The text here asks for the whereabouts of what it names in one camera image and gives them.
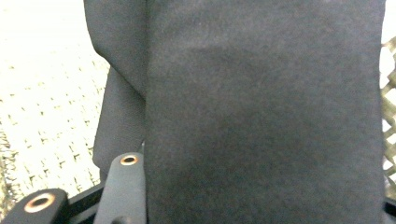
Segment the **black pants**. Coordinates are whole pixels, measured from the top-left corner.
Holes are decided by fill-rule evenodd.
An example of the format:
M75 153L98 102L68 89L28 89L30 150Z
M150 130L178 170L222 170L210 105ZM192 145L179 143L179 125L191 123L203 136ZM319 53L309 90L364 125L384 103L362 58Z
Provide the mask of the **black pants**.
M86 0L94 161L143 140L150 223L379 223L384 1Z

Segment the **black cloth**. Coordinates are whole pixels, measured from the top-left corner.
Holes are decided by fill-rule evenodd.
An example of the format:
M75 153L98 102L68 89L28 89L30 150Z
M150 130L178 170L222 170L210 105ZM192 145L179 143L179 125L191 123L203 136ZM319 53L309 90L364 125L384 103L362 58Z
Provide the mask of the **black cloth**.
M150 223L380 223L384 1L85 8L112 66L94 161L146 139Z

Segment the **gray plastic part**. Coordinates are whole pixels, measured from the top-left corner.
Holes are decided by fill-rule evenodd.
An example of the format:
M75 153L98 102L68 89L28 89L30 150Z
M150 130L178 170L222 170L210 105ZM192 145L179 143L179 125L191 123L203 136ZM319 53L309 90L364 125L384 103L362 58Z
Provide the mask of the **gray plastic part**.
M134 157L134 164L123 158ZM146 224L146 180L143 155L126 153L111 163L99 209L93 223Z

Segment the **black garment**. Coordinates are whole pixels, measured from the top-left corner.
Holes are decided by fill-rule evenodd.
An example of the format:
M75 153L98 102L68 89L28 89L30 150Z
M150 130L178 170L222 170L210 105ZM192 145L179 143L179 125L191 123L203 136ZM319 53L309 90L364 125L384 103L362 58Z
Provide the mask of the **black garment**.
M85 7L112 66L94 161L146 139L150 223L380 222L384 1Z

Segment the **brass ring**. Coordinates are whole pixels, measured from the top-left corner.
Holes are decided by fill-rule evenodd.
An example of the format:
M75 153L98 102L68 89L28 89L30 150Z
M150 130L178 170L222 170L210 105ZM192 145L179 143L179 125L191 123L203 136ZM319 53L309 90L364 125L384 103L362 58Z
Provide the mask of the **brass ring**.
M29 201L24 206L27 213L36 213L48 208L55 201L55 196L51 193L43 193Z
M137 161L138 161L138 159L136 156L128 155L128 156L124 156L121 159L120 163L122 165L133 165L133 164L137 163Z

